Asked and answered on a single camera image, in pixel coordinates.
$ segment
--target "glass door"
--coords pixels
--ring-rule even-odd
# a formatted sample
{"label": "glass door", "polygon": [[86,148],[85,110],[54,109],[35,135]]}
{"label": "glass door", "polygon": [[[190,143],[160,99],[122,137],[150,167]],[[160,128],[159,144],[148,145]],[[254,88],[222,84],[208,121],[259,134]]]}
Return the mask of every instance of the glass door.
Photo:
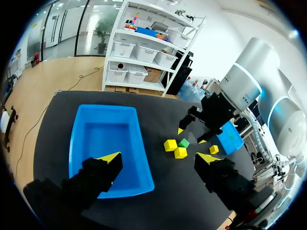
{"label": "glass door", "polygon": [[56,37],[56,31],[58,30],[58,27],[60,25],[59,17],[66,2],[67,0],[60,0],[54,2],[51,5],[51,10],[47,18],[46,26],[44,28],[44,38],[42,46],[44,60],[56,58],[57,53],[55,52],[53,46],[58,42],[58,38]]}
{"label": "glass door", "polygon": [[122,2],[90,0],[82,18],[77,56],[105,56],[113,24]]}
{"label": "glass door", "polygon": [[74,56],[79,23],[87,0],[59,0],[52,4],[44,36],[44,60]]}

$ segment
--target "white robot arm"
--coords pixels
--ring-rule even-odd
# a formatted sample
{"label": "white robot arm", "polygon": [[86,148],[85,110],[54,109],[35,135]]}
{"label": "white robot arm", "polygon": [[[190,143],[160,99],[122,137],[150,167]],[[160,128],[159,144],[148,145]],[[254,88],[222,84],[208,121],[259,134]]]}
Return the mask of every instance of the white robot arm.
{"label": "white robot arm", "polygon": [[278,71],[279,65],[274,48],[252,38],[220,87],[239,111],[244,111],[259,96],[260,115],[268,125],[279,153],[295,157],[306,143],[306,116],[289,98]]}

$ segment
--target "green cube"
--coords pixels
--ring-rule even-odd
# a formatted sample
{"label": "green cube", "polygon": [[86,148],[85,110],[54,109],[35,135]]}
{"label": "green cube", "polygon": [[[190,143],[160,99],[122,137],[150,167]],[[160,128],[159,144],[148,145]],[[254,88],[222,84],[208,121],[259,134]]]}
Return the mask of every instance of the green cube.
{"label": "green cube", "polygon": [[189,146],[189,142],[187,141],[187,139],[183,138],[179,143],[178,143],[178,147],[183,147],[183,148],[187,148]]}

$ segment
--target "white shelf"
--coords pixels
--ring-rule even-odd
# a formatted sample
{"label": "white shelf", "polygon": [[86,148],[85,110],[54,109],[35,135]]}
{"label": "white shelf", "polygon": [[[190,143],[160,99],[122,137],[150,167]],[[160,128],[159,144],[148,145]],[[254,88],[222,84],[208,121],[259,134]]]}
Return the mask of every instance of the white shelf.
{"label": "white shelf", "polygon": [[172,47],[176,50],[179,50],[181,52],[186,52],[185,49],[183,48],[180,48],[178,47],[177,45],[174,45],[170,42],[166,42],[166,41],[163,41],[159,38],[156,38],[156,37],[152,37],[152,36],[149,36],[149,35],[146,35],[146,34],[141,34],[141,33],[138,33],[138,32],[134,32],[134,31],[129,31],[129,30],[121,30],[121,29],[117,29],[116,30],[116,33],[118,34],[124,34],[124,35],[132,35],[132,36],[136,36],[136,37],[141,37],[141,38],[145,38],[145,39],[148,39],[148,40],[151,40],[151,41],[154,41],[154,42],[158,42],[160,44],[163,44],[165,46],[169,46],[169,47]]}
{"label": "white shelf", "polygon": [[158,81],[157,83],[143,81],[141,85],[136,85],[136,84],[129,84],[126,78],[124,82],[111,82],[111,81],[108,81],[108,77],[107,77],[105,84],[113,85],[113,86],[141,88],[141,89],[147,89],[147,90],[157,90],[157,91],[162,91],[162,92],[165,91],[165,88],[160,81]]}
{"label": "white shelf", "polygon": [[134,7],[134,8],[145,10],[148,12],[153,12],[163,17],[166,17],[174,22],[177,22],[178,24],[182,26],[193,27],[196,30],[198,30],[198,27],[196,25],[194,25],[192,22],[189,22],[184,17],[179,16],[175,14],[174,12],[165,10],[162,7],[150,4],[148,2],[145,2],[142,0],[129,0],[129,7]]}
{"label": "white shelf", "polygon": [[135,65],[140,65],[140,66],[148,66],[148,67],[151,67],[151,68],[164,70],[164,71],[167,71],[167,72],[170,72],[170,73],[174,73],[175,72],[175,70],[173,70],[173,69],[170,69],[170,68],[158,65],[155,61],[153,61],[152,63],[145,62],[145,61],[139,61],[138,59],[136,59],[136,57],[133,54],[131,54],[130,58],[115,57],[113,50],[112,50],[111,55],[110,55],[108,60],[109,61],[117,61],[117,62],[130,63],[130,64],[135,64]]}

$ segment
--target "shelving unit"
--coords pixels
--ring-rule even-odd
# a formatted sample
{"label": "shelving unit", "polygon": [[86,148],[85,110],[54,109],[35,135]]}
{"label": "shelving unit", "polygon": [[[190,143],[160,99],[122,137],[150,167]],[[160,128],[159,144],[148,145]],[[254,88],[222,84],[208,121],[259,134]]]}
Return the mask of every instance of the shelving unit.
{"label": "shelving unit", "polygon": [[[137,33],[134,31],[127,31],[123,30],[123,25],[126,20],[126,17],[131,17],[134,12],[140,12],[140,15],[148,15],[148,17],[152,18],[151,22],[154,21],[165,23],[169,26],[169,28],[176,28],[178,31],[182,32],[185,30],[186,27],[190,27],[191,31],[189,31],[186,35],[189,35],[191,33],[194,33],[193,38],[191,39],[188,47],[186,49],[180,48],[177,45],[174,45],[170,42],[163,41],[161,39],[158,39],[156,37],[152,37],[146,34]],[[195,39],[197,38],[199,32],[201,31],[203,25],[206,23],[205,17],[203,18],[201,24],[196,26],[192,22],[188,21],[186,18],[179,16],[173,12],[170,12],[168,10],[165,10],[159,6],[150,4],[148,2],[144,2],[142,0],[125,0],[118,12],[117,18],[114,22],[113,29],[111,32],[111,36],[108,42],[107,51],[106,51],[106,59],[105,59],[105,68],[103,73],[103,80],[102,80],[102,90],[105,89],[106,85],[110,86],[124,86],[124,87],[133,87],[133,88],[141,88],[141,89],[148,89],[148,90],[157,90],[164,92],[162,96],[165,96],[168,88],[170,87],[172,81],[174,80],[177,72],[179,71],[184,59],[186,58],[187,54],[189,53],[189,50],[191,46],[193,45]],[[129,58],[124,57],[115,57],[114,51],[113,51],[113,44],[114,40],[117,37],[127,36],[131,40],[140,41],[143,43],[149,43],[153,46],[157,47],[163,47],[167,48],[170,47],[172,50],[178,50],[183,52],[183,57],[179,61],[176,69],[170,69],[167,67],[163,67],[158,65],[155,61],[153,63],[149,62],[143,62],[139,61],[134,54],[132,53]],[[110,61],[116,61],[116,62],[122,62],[122,63],[130,63],[130,64],[136,64],[141,66],[147,66],[155,69],[162,70],[162,76],[160,76],[160,80],[157,83],[152,82],[146,82],[144,81],[142,84],[129,84],[128,81],[125,79],[124,82],[111,82],[108,80],[107,74],[108,74],[108,64]],[[161,80],[164,77],[167,77],[167,85],[164,87],[161,83]]]}

